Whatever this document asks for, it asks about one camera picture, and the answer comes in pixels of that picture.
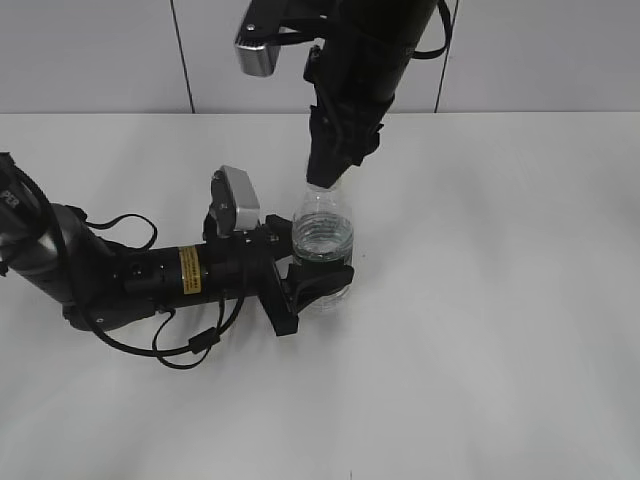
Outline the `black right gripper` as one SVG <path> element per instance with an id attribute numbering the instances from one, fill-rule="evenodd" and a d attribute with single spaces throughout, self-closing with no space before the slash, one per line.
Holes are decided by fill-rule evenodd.
<path id="1" fill-rule="evenodd" d="M 380 145 L 382 120 L 395 101 L 336 101 L 320 97 L 310 106 L 310 153 L 306 181 L 333 188 L 351 168 L 359 167 Z"/>

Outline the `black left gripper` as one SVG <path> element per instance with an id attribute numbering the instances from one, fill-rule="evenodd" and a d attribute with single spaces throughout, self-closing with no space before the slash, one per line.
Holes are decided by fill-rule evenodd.
<path id="1" fill-rule="evenodd" d="M 203 239 L 203 293 L 213 301 L 257 297 L 278 336 L 295 334 L 296 313 L 307 307 L 335 306 L 354 278 L 354 268 L 343 263 L 291 264 L 286 287 L 277 262 L 293 254 L 292 221 L 279 215 L 267 215 L 254 230 L 225 238 L 217 236 L 216 222 L 207 219 Z"/>

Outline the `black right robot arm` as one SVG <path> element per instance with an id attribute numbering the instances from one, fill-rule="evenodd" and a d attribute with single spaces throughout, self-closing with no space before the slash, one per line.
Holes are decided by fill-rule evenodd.
<path id="1" fill-rule="evenodd" d="M 316 95 L 306 181 L 326 189 L 379 147 L 409 62 L 439 57 L 453 33 L 444 1 L 341 1 L 331 19 L 334 32 L 304 71 Z"/>

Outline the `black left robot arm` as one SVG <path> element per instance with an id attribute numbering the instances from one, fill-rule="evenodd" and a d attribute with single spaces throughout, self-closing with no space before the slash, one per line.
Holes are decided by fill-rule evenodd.
<path id="1" fill-rule="evenodd" d="M 314 301 L 351 284 L 354 270 L 336 260 L 292 263 L 292 224 L 259 217 L 248 174 L 223 165 L 211 179 L 203 243 L 154 248 L 103 239 L 113 221 L 88 221 L 74 206 L 45 206 L 36 184 L 11 155 L 1 155 L 1 270 L 12 270 L 57 301 L 64 318 L 86 331 L 91 318 L 104 331 L 161 311 L 255 296 L 275 333 L 298 330 L 298 315 Z"/>

